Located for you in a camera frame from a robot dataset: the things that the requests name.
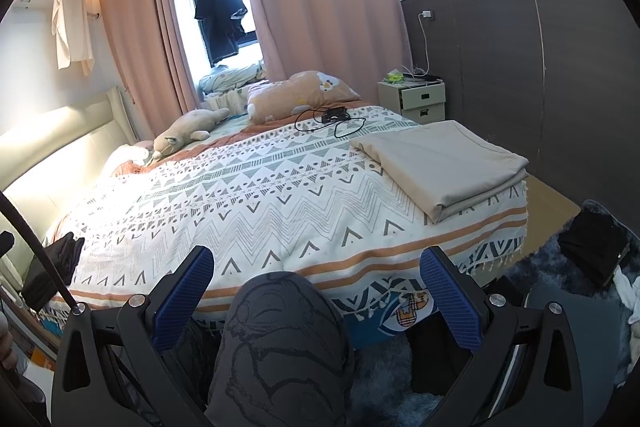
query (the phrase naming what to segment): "geometric patterned blanket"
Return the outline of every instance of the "geometric patterned blanket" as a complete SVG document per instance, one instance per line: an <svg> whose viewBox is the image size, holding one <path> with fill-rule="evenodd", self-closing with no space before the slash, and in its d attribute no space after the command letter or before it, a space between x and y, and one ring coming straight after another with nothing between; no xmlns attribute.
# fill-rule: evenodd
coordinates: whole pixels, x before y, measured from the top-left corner
<svg viewBox="0 0 640 427"><path fill-rule="evenodd" d="M59 234L85 243L71 293L92 308L118 307L148 293L196 245L215 273L197 311L225 317L238 288L275 270L298 272L343 314L370 309L392 291L420 291L420 252L441 245L460 269L516 250L526 234L524 181L439 223L417 208L365 153L358 135L415 123L381 107L350 110L361 121L303 132L293 124L168 162L150 172L99 182ZM313 120L300 122L307 130ZM56 296L44 317L59 325Z"/></svg>

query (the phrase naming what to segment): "white robe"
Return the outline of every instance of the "white robe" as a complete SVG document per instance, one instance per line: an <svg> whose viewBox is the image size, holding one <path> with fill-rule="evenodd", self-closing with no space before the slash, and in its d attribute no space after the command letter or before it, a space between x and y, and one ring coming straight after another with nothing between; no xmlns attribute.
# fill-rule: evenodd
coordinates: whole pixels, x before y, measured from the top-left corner
<svg viewBox="0 0 640 427"><path fill-rule="evenodd" d="M84 0L53 0L51 32L56 36L58 69L80 62L88 76L94 67L94 52Z"/></svg>

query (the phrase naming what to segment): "black pole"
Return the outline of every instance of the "black pole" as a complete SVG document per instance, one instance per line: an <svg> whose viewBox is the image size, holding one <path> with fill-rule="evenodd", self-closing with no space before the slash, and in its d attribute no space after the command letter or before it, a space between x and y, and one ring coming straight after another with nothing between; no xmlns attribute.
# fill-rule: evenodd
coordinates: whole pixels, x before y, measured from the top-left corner
<svg viewBox="0 0 640 427"><path fill-rule="evenodd" d="M44 251L44 247L38 238L31 230L31 227L27 224L24 218L18 212L18 209L15 208L11 201L9 201L2 190L0 190L0 212L6 220L11 223L12 227L22 236L24 241L27 243L29 248L33 250L33 253L38 258L38 261L42 264L45 271L51 277L53 284L56 286L62 298L65 299L66 304L73 310L78 306L78 303L73 298L73 295L69 292L68 288L65 286L65 283L62 281L62 277L56 270L56 267L53 266L53 263L49 259L49 256Z"/></svg>

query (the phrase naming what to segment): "leg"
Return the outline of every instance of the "leg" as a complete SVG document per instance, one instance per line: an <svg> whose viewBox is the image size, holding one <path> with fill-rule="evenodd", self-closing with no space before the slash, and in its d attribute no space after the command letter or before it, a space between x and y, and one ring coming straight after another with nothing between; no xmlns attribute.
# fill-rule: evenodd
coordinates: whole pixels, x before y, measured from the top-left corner
<svg viewBox="0 0 640 427"><path fill-rule="evenodd" d="M353 350L342 318L290 272L246 282L227 315L206 415L216 427L343 426Z"/></svg>

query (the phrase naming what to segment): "headboard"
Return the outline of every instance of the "headboard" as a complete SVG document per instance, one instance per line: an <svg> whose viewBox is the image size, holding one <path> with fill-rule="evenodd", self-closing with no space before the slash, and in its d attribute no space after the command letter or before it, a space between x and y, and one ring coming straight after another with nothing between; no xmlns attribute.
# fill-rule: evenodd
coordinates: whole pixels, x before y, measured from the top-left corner
<svg viewBox="0 0 640 427"><path fill-rule="evenodd" d="M0 136L0 189L42 241L94 185L110 154L135 142L120 91L113 87ZM1 230L14 234L15 245L0 259L0 277L19 291L33 252L0 215Z"/></svg>

